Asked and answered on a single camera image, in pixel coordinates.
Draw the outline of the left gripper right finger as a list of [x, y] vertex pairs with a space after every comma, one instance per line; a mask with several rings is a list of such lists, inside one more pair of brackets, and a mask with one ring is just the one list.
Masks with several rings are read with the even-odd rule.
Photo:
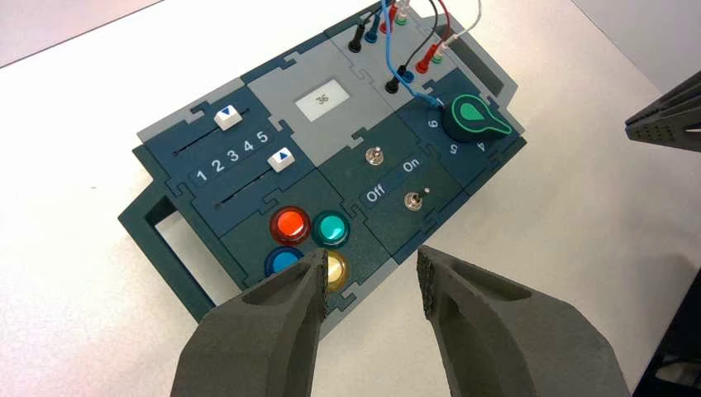
[[611, 344], [573, 305], [427, 245], [417, 278], [451, 395], [630, 394]]

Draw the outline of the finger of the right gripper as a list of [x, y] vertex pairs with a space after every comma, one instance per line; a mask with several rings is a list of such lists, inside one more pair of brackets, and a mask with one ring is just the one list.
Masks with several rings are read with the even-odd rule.
[[632, 141], [700, 152], [700, 129], [645, 125], [627, 127], [627, 136]]
[[700, 72], [675, 86], [625, 121], [626, 129], [655, 117], [668, 117], [700, 106]]

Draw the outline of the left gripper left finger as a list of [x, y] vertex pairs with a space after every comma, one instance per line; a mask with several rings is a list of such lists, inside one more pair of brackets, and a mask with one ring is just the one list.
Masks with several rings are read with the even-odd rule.
[[208, 312], [180, 353], [173, 396], [309, 396], [327, 316], [317, 249]]

